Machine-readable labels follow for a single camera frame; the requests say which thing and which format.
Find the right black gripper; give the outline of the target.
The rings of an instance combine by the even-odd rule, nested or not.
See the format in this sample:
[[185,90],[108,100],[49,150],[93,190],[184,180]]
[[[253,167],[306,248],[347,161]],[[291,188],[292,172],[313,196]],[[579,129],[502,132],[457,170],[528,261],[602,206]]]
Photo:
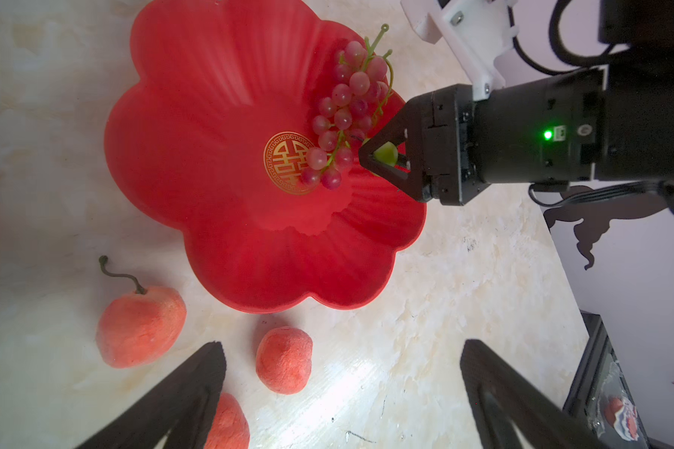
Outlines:
[[[419,95],[404,105],[403,112],[380,120],[359,148],[361,166],[418,202],[466,205],[484,186],[470,155],[475,118],[472,88],[455,84]],[[374,151],[388,141],[398,147],[398,163],[408,163],[408,172],[374,159]]]

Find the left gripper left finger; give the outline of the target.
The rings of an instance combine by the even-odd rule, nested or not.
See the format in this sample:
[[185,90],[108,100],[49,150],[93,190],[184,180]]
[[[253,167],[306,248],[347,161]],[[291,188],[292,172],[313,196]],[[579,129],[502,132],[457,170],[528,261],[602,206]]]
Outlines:
[[208,342],[82,448],[202,448],[227,372],[221,342]]

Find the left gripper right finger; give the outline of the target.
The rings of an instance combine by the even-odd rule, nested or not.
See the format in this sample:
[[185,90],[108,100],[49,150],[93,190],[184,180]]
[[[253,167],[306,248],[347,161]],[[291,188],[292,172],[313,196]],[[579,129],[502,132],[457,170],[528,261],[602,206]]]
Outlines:
[[464,343],[462,379],[484,448],[604,448],[482,340]]

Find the green pear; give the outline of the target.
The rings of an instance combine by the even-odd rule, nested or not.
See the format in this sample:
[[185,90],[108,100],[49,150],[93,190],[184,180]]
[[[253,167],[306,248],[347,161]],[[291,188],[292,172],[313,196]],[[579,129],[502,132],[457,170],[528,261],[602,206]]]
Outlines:
[[373,157],[384,165],[395,167],[399,161],[398,147],[388,141],[374,151]]

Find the purple fake grape bunch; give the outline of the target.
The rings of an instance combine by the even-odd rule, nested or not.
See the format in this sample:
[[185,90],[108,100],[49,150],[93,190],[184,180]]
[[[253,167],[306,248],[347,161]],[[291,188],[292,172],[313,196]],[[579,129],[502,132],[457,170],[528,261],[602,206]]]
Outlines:
[[354,163],[355,149],[367,142],[367,134],[385,115],[393,96],[394,69],[379,44],[391,26],[382,24],[373,39],[352,40],[335,55],[331,91],[318,101],[312,129],[318,144],[306,151],[299,186],[318,185],[334,190]]

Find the red flower-shaped fruit bowl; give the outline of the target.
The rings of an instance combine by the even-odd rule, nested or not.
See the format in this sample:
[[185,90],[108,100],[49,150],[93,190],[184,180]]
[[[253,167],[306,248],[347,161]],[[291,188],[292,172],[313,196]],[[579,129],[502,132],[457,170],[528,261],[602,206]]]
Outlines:
[[356,38],[301,1],[154,1],[133,24],[140,79],[108,119],[110,174],[183,233],[228,307],[362,307],[424,228],[424,204],[359,166],[335,190],[299,180],[337,52]]

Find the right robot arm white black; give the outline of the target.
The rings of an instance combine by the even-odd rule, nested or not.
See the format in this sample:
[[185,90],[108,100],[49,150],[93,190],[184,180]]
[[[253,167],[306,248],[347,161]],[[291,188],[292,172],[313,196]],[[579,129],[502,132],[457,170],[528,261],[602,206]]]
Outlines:
[[462,206],[487,186],[529,196],[577,181],[604,187],[567,205],[640,194],[674,215],[674,1],[604,1],[602,54],[571,52],[554,5],[548,41],[565,65],[507,86],[496,59],[518,50],[510,1],[406,1],[425,41],[445,41],[469,78],[410,99],[359,149],[366,170],[419,202]]

